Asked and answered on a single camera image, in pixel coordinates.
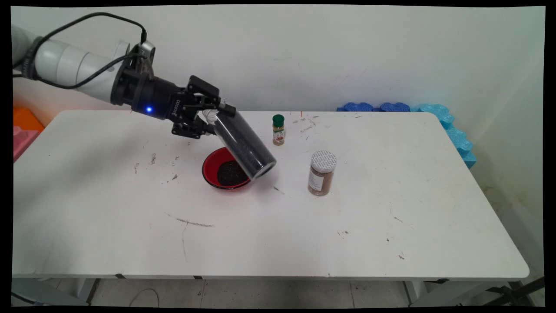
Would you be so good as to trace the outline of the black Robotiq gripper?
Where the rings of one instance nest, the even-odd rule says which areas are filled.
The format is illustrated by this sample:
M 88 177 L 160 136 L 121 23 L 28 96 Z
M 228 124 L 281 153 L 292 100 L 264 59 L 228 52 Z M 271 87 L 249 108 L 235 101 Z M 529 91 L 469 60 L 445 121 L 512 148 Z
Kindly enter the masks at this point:
M 192 139 L 216 135 L 214 127 L 200 117 L 199 110 L 236 115 L 236 107 L 221 99 L 220 89 L 195 75 L 189 77 L 186 87 L 159 77 L 139 75 L 130 81 L 130 106 L 135 113 L 172 121 L 173 135 Z

